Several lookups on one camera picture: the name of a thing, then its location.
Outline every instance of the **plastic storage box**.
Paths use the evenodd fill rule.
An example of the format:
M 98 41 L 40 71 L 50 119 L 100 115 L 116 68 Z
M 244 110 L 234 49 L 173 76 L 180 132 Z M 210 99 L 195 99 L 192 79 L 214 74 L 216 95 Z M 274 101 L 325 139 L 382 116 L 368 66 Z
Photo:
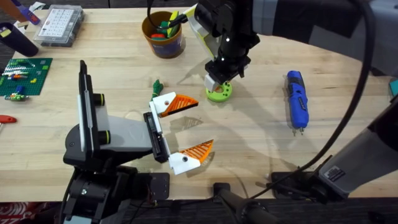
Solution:
M 81 6 L 51 5 L 34 40 L 47 47 L 71 47 L 84 20 Z

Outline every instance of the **cup of markers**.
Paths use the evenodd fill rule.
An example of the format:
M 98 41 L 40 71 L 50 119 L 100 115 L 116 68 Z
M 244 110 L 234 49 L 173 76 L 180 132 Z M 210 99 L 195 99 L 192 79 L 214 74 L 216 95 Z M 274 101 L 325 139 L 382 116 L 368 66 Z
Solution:
M 153 12 L 150 18 L 154 24 L 160 27 L 167 27 L 169 21 L 178 16 L 175 12 Z M 169 29 L 157 29 L 148 20 L 148 17 L 142 22 L 142 32 L 147 39 L 153 53 L 161 58 L 172 58 L 182 52 L 182 26 L 179 24 Z

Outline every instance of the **black cable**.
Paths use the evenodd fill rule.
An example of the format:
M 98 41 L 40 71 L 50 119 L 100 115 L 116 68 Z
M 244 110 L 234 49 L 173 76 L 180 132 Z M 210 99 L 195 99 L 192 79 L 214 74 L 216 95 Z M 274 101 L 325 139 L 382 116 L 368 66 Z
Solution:
M 282 181 L 286 180 L 287 178 L 308 169 L 310 166 L 314 165 L 318 160 L 322 158 L 326 154 L 326 152 L 331 148 L 333 143 L 336 141 L 337 137 L 341 134 L 345 126 L 347 125 L 348 121 L 351 119 L 359 100 L 361 99 L 362 92 L 365 88 L 366 80 L 368 79 L 368 73 L 372 67 L 372 59 L 373 59 L 373 50 L 374 50 L 374 43 L 376 39 L 376 25 L 375 25 L 375 18 L 373 11 L 367 1 L 361 0 L 349 0 L 351 1 L 362 13 L 365 21 L 366 26 L 366 39 L 365 39 L 365 51 L 364 57 L 362 61 L 362 69 L 361 73 L 359 74 L 358 84 L 356 85 L 356 89 L 351 100 L 351 103 L 348 106 L 346 113 L 344 114 L 343 118 L 341 119 L 339 125 L 335 129 L 335 132 L 331 135 L 330 139 L 326 142 L 325 146 L 322 150 L 308 163 L 306 163 L 301 168 L 297 169 L 296 171 L 292 172 L 289 175 L 271 183 L 267 188 L 262 190 L 256 195 L 253 195 L 251 198 L 256 198 L 268 190 L 273 188 L 275 185 L 281 183 Z
M 167 30 L 169 28 L 175 27 L 181 23 L 186 23 L 188 21 L 188 17 L 185 14 L 178 15 L 174 20 L 170 21 L 170 24 L 167 27 L 161 27 L 154 23 L 152 18 L 150 17 L 150 9 L 152 8 L 152 4 L 154 0 L 147 0 L 147 17 L 149 22 L 154 26 L 156 29 Z
M 222 197 L 218 197 L 221 200 L 221 203 L 224 205 L 224 208 L 227 209 L 229 215 L 232 218 L 232 221 L 234 221 L 234 224 L 238 224 L 238 218 L 236 218 L 236 215 L 232 211 L 232 208 L 225 202 L 225 200 Z
M 70 188 L 70 186 L 71 186 L 71 184 L 72 184 L 72 182 L 73 182 L 73 180 L 74 180 L 74 178 L 76 176 L 76 173 L 77 173 L 76 170 L 77 169 L 75 167 L 75 170 L 73 170 L 72 176 L 70 177 L 70 180 L 69 180 L 69 184 L 68 184 L 67 189 L 65 190 L 65 193 L 64 193 L 63 198 L 62 198 L 60 214 L 58 216 L 58 223 L 59 224 L 63 223 L 63 209 L 65 209 L 65 204 L 67 202 L 67 198 L 68 198 L 68 194 L 69 194 L 69 188 Z
M 152 26 L 154 26 L 156 29 L 168 29 L 168 28 L 170 28 L 169 26 L 167 26 L 167 27 L 158 26 L 158 25 L 156 25 L 156 24 L 154 23 L 154 21 L 152 21 L 152 18 L 150 17 L 150 9 L 151 9 L 153 3 L 154 3 L 154 0 L 147 0 L 147 17 L 148 17 L 149 22 L 150 22 L 150 23 L 152 24 Z
M 147 200 L 147 199 L 144 199 L 144 200 L 139 204 L 139 206 L 137 207 L 136 212 L 134 213 L 134 215 L 133 215 L 132 218 L 130 219 L 130 222 L 129 222 L 130 224 L 132 224 L 132 221 L 136 218 L 136 215 L 137 215 L 139 209 L 140 209 L 141 206 L 145 203 L 146 200 Z

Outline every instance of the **wooden tabletop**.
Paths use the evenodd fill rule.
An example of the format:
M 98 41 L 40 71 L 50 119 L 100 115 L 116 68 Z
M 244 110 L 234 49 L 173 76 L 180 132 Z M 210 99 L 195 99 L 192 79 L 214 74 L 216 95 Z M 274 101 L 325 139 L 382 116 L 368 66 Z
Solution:
M 172 152 L 215 140 L 202 167 L 175 176 L 167 163 L 157 163 L 152 155 L 127 163 L 140 172 L 170 172 L 172 199 L 208 198 L 214 182 L 228 182 L 234 193 L 251 196 L 263 189 L 268 173 L 304 165 L 340 122 L 361 66 L 359 61 L 326 50 L 261 36 L 261 43 L 250 51 L 246 77 L 231 82 L 232 97 L 225 103 L 212 103 L 203 86 L 209 60 L 188 24 L 183 25 L 183 53 L 161 59 L 141 32 L 146 9 L 85 12 L 72 48 L 41 48 L 35 56 L 53 58 L 41 95 L 24 103 L 0 101 L 1 114 L 18 119 L 0 130 L 0 202 L 62 199 L 73 170 L 62 158 L 65 137 L 78 122 L 81 59 L 88 65 L 95 92 L 105 94 L 110 115 L 143 120 L 156 79 L 165 83 L 162 93 L 175 91 L 199 101 L 198 107 L 160 122 Z M 45 11 L 37 14 L 43 18 Z M 29 26 L 25 34 L 31 39 L 35 31 L 36 27 Z M 289 128 L 284 88 L 289 70 L 301 71 L 307 88 L 310 122 L 303 136 L 295 137 Z M 369 77 L 358 109 L 327 155 L 338 152 L 389 104 L 389 79 Z M 394 172 L 361 186 L 351 197 L 398 196 L 397 184 L 398 172 Z

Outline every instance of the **blue power drill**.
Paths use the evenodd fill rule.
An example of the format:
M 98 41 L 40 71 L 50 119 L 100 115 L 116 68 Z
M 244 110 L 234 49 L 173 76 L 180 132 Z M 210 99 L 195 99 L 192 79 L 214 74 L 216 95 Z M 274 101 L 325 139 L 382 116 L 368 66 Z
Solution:
M 287 74 L 287 91 L 289 92 L 292 125 L 295 129 L 299 129 L 302 135 L 310 116 L 308 115 L 308 99 L 305 95 L 304 81 L 300 72 L 290 71 Z

